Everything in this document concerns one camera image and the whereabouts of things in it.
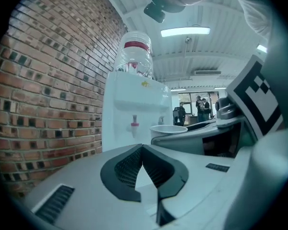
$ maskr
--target brick wall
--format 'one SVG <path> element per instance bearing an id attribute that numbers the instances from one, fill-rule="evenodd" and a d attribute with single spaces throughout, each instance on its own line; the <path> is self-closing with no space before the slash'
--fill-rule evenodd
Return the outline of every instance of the brick wall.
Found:
<path id="1" fill-rule="evenodd" d="M 126 32 L 108 0 L 21 0 L 0 43 L 0 174 L 22 197 L 102 151 L 107 74 Z"/>

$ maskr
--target fluorescent light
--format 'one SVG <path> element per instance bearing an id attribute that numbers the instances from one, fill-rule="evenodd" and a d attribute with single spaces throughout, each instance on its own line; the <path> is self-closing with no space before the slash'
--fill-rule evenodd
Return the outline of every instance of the fluorescent light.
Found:
<path id="1" fill-rule="evenodd" d="M 184 34 L 209 34 L 209 27 L 182 27 L 173 28 L 161 31 L 161 36 L 174 36 L 174 35 L 184 35 Z"/>
<path id="2" fill-rule="evenodd" d="M 259 49 L 259 50 L 261 50 L 261 51 L 263 51 L 265 53 L 267 52 L 267 48 L 262 46 L 262 45 L 258 45 L 257 49 Z"/>
<path id="3" fill-rule="evenodd" d="M 171 91 L 174 92 L 174 91 L 184 91 L 184 90 L 186 90 L 186 89 L 171 90 Z"/>

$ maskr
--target white bowl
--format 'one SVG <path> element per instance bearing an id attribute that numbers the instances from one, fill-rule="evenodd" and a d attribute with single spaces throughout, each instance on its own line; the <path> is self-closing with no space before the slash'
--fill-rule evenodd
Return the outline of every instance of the white bowl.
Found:
<path id="1" fill-rule="evenodd" d="M 152 135 L 152 139 L 160 136 L 181 134 L 187 131 L 188 129 L 186 127 L 175 125 L 157 125 L 150 127 L 150 133 Z"/>

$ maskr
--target water bottle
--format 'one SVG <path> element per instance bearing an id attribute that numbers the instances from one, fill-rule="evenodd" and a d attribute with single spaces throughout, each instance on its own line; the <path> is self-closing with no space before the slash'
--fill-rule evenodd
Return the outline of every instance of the water bottle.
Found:
<path id="1" fill-rule="evenodd" d="M 152 79 L 151 52 L 151 40 L 147 34 L 140 31 L 128 32 L 120 41 L 114 69 Z"/>

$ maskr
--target white ceiling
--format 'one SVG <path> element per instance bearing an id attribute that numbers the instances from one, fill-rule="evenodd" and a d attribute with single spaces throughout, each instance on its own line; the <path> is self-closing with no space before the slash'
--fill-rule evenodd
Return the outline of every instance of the white ceiling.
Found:
<path id="1" fill-rule="evenodd" d="M 154 76 L 170 88 L 188 90 L 227 86 L 243 69 L 252 54 L 264 59 L 256 48 L 266 42 L 246 24 L 237 0 L 205 0 L 180 13 L 166 13 L 157 23 L 143 10 L 151 0 L 110 0 L 129 31 L 146 32 L 153 47 Z M 210 27 L 209 35 L 161 37 L 161 30 L 192 25 Z M 195 70 L 218 70 L 221 75 L 193 76 Z"/>

